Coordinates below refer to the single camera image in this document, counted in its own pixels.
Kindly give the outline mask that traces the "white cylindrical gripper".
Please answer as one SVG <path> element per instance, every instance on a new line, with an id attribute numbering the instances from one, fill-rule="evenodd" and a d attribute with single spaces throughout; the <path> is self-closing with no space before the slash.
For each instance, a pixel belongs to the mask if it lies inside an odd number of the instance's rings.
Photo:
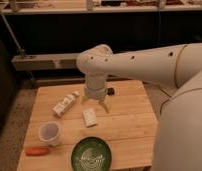
<path id="1" fill-rule="evenodd" d="M 81 104 L 84 104 L 88 99 L 100 100 L 99 104 L 106 113 L 109 113 L 108 106 L 104 101 L 107 94 L 105 75 L 86 75 L 84 92 L 86 96 L 82 96 Z"/>

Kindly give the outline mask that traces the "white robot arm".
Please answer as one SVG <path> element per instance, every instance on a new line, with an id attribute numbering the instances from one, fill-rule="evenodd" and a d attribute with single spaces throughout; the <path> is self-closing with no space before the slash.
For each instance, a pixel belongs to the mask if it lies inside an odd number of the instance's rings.
<path id="1" fill-rule="evenodd" d="M 162 110 L 152 171 L 202 171 L 202 43 L 114 53 L 105 44 L 80 53 L 84 98 L 103 101 L 109 75 L 177 88 Z"/>

